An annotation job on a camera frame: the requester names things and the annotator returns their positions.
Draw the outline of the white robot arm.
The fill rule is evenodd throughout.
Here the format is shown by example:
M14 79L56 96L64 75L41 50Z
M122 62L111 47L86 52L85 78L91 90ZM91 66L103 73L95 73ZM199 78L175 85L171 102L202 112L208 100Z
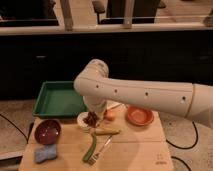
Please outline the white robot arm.
M91 60L74 80L86 107L101 116L107 101L177 115L213 129L213 86L112 79L107 64Z

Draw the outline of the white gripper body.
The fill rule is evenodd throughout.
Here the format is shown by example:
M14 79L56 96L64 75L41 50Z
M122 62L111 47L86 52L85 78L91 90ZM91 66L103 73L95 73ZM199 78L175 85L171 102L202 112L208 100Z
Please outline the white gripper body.
M107 101L101 99L94 99L91 97L83 98L84 104L90 112L94 112L97 116L102 116L107 107Z

